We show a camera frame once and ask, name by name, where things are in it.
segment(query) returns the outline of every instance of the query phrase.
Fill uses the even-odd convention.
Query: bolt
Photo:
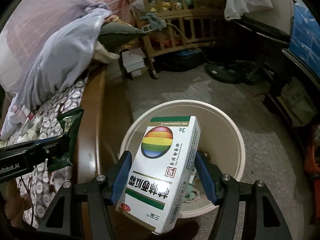
[[[229,174],[223,174],[222,179],[228,181],[231,180],[231,176]]]
[[[257,180],[256,181],[256,183],[257,183],[257,185],[259,186],[259,187],[263,187],[264,186],[264,182],[262,181],[262,180]]]
[[[98,175],[97,176],[97,181],[104,181],[105,178],[106,178],[106,176],[104,176],[103,174]]]
[[[63,187],[64,188],[68,188],[71,186],[71,182],[70,181],[66,181],[65,183],[63,183]]]

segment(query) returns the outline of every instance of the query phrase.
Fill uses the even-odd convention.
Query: colorful sphere logo
[[[146,133],[141,143],[142,154],[150,159],[164,155],[172,144],[172,131],[166,126],[157,126]]]

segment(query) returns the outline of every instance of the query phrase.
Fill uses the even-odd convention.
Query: pillow
[[[146,33],[126,23],[105,23],[101,27],[98,41],[109,51],[115,52],[120,46],[136,38],[142,38]]]

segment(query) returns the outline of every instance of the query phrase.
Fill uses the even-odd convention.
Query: concrete floor
[[[224,84],[210,78],[199,66],[183,73],[161,72],[158,80],[148,75],[128,81],[134,120],[148,109],[177,99],[200,100],[224,111],[238,126],[246,149],[243,182],[262,179],[277,201],[294,240],[307,239],[313,227],[312,194],[303,172],[303,160],[280,119],[262,104],[267,86]],[[206,240],[216,210],[196,217],[196,240]],[[244,203],[240,204],[235,238],[241,239]]]

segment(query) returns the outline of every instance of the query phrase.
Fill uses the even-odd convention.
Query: green wrapper
[[[64,133],[70,137],[69,152],[63,156],[48,159],[47,167],[49,172],[73,165],[73,153],[83,113],[84,110],[81,107],[77,107],[57,116]]]

